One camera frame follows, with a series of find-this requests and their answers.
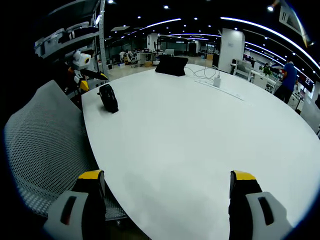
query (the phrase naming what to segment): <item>white device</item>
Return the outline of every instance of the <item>white device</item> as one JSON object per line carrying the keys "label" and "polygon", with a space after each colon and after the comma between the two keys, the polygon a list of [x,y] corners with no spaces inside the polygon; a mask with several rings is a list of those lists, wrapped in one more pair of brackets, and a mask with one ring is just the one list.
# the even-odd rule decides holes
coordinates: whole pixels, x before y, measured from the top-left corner
{"label": "white device", "polygon": [[91,56],[89,54],[81,53],[77,50],[73,58],[73,67],[77,70],[86,69],[90,65]]}

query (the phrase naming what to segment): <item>monitor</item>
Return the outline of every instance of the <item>monitor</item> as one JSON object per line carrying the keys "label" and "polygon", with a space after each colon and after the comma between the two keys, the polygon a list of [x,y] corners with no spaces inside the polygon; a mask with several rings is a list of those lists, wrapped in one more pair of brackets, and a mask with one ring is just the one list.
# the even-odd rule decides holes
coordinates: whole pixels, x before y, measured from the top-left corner
{"label": "monitor", "polygon": [[312,89],[314,88],[314,82],[307,78],[305,75],[300,74],[298,78],[298,82],[302,84],[310,93],[312,93]]}

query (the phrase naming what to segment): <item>table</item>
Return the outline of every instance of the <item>table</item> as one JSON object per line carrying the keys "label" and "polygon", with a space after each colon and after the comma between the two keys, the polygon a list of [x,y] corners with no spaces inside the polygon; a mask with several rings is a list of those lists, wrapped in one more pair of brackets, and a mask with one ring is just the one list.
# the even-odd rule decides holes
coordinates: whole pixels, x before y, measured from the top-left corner
{"label": "table", "polygon": [[152,69],[111,81],[115,114],[105,111],[99,88],[82,95],[94,157],[124,211],[152,240],[227,240],[230,171],[239,170],[253,174],[295,226],[320,182],[313,130],[284,102],[241,78],[220,72],[220,87],[242,100],[185,73]]}

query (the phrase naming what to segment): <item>led strip light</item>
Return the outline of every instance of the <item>led strip light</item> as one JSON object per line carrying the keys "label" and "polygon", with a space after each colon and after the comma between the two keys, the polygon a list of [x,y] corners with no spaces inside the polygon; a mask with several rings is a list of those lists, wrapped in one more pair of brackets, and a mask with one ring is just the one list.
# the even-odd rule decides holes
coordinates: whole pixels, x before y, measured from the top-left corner
{"label": "led strip light", "polygon": [[188,39],[209,41],[209,39],[206,39],[206,38],[188,38]]}
{"label": "led strip light", "polygon": [[181,20],[181,18],[176,18],[176,19],[167,20],[167,21],[161,21],[161,22],[158,22],[158,23],[155,23],[155,24],[151,24],[151,25],[149,25],[149,26],[146,26],[146,27],[144,27],[144,28],[141,28],[141,29],[139,29],[139,30],[143,30],[143,29],[147,29],[147,28],[150,28],[150,27],[159,25],[159,24],[165,24],[165,23],[170,23],[170,22],[179,21],[179,20]]}
{"label": "led strip light", "polygon": [[204,35],[204,36],[212,36],[212,37],[219,37],[219,35],[212,35],[212,34],[204,34],[204,33],[180,33],[180,34],[170,34],[169,36],[178,36],[178,35]]}
{"label": "led strip light", "polygon": [[250,42],[247,42],[247,41],[245,41],[245,43],[246,43],[246,44],[250,44],[250,45],[252,45],[252,46],[255,46],[255,47],[257,47],[257,48],[263,49],[263,50],[265,50],[265,51],[267,51],[267,52],[269,52],[269,53],[272,53],[273,55],[277,56],[278,58],[282,59],[283,61],[286,61],[283,57],[275,54],[274,52],[272,52],[272,51],[270,51],[270,50],[268,50],[268,49],[265,49],[265,48],[263,48],[263,47],[261,47],[261,46],[255,45],[255,44],[250,43]]}
{"label": "led strip light", "polygon": [[269,59],[271,59],[271,60],[273,60],[273,61],[277,62],[278,64],[280,64],[282,67],[284,67],[284,66],[285,66],[285,65],[284,65],[284,64],[282,64],[281,62],[279,62],[279,61],[277,61],[277,60],[273,59],[272,57],[270,57],[270,56],[268,56],[268,55],[265,55],[265,54],[263,54],[263,53],[261,53],[261,52],[259,52],[259,51],[253,50],[253,49],[248,48],[248,47],[246,47],[246,49],[248,49],[248,50],[250,50],[250,51],[253,51],[253,52],[256,52],[256,53],[258,53],[258,54],[261,54],[261,55],[263,55],[263,56],[266,56],[267,58],[269,58]]}
{"label": "led strip light", "polygon": [[240,23],[244,23],[244,24],[249,24],[249,25],[252,25],[252,26],[255,26],[255,27],[258,27],[258,28],[261,28],[261,29],[264,29],[270,33],[273,33],[275,35],[277,35],[278,37],[286,40],[288,43],[292,44],[293,46],[295,46],[297,49],[299,49],[301,52],[303,52],[303,54],[308,58],[310,59],[318,69],[320,69],[320,66],[317,64],[317,62],[305,51],[303,50],[298,44],[296,44],[294,41],[290,40],[289,38],[287,38],[286,36],[278,33],[277,31],[274,31],[268,27],[265,27],[265,26],[262,26],[260,24],[257,24],[257,23],[254,23],[254,22],[250,22],[250,21],[245,21],[245,20],[241,20],[241,19],[237,19],[237,18],[231,18],[231,17],[220,17],[221,19],[223,20],[230,20],[230,21],[235,21],[235,22],[240,22]]}

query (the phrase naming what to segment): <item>office chair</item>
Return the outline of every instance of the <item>office chair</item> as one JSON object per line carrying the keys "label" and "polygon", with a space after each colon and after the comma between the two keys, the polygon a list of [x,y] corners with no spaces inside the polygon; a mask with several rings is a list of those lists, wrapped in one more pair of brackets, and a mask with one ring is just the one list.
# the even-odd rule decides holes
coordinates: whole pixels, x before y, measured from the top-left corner
{"label": "office chair", "polygon": [[138,56],[136,54],[133,54],[132,51],[129,51],[128,54],[129,54],[131,64],[133,64],[133,66],[131,66],[131,67],[137,68],[138,67]]}
{"label": "office chair", "polygon": [[[83,113],[55,81],[40,87],[4,127],[9,170],[25,205],[47,217],[49,206],[70,191],[78,176],[97,170]],[[105,220],[127,215],[110,193]]]}
{"label": "office chair", "polygon": [[166,50],[164,50],[164,53],[166,54],[166,55],[170,55],[171,57],[174,57],[175,56],[175,50],[174,49],[166,49]]}
{"label": "office chair", "polygon": [[237,60],[233,75],[243,78],[250,82],[251,79],[251,64],[249,62]]}

